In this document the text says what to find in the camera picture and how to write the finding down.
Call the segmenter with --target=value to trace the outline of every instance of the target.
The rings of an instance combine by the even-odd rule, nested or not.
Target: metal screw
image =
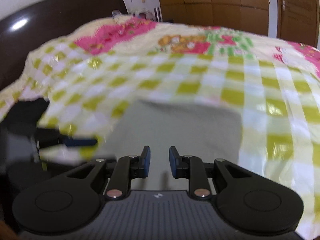
[[[117,198],[122,196],[122,191],[119,189],[111,189],[107,192],[107,196],[111,198]]]
[[[205,188],[198,188],[194,193],[197,197],[207,197],[210,195],[210,191]]]

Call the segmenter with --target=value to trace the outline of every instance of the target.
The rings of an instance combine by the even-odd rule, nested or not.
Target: wooden wardrobe
[[[269,0],[160,0],[163,21],[268,35]]]

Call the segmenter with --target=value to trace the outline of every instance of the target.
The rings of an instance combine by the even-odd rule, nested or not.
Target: pink floral pattern
[[[184,53],[204,54],[210,47],[210,42],[194,42],[193,48],[184,51]]]
[[[222,35],[221,38],[223,39],[223,41],[219,41],[220,44],[236,46],[236,43],[233,41],[233,36]]]
[[[147,33],[156,25],[156,22],[149,20],[131,18],[122,25],[104,25],[94,36],[81,37],[74,43],[92,55],[97,55],[110,51],[120,42],[129,41],[137,35]]]
[[[203,27],[204,30],[210,30],[210,31],[217,31],[220,30],[220,26],[208,26],[208,27]]]
[[[320,76],[320,52],[315,50],[312,46],[305,45],[302,43],[295,43],[295,42],[288,41],[288,44],[293,46],[293,48],[296,51],[303,54],[304,58],[307,61],[313,63],[317,68],[318,76]],[[284,55],[282,54],[281,48],[276,47],[276,50],[279,53],[274,53],[273,58],[284,63]]]

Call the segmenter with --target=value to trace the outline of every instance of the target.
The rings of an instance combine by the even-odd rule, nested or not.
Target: green and white checkered pattern
[[[63,42],[47,50],[28,70],[30,78],[21,95],[49,97],[51,104],[39,125],[58,126],[70,135],[96,135],[101,143],[137,98],[227,103],[243,120],[239,164],[301,195],[305,212],[298,230],[306,238],[305,228],[320,222],[317,77],[254,57],[162,53],[90,57]],[[50,149],[42,155],[63,162],[90,159],[95,151],[73,149],[68,155]]]

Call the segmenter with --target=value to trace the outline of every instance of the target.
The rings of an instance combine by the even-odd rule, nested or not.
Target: ridged gray surface
[[[20,238],[23,240],[301,239],[295,233],[260,237],[239,232],[226,224],[209,203],[190,199],[186,191],[132,191],[127,199],[108,202],[93,222],[78,231],[61,236],[37,236],[23,232]]]

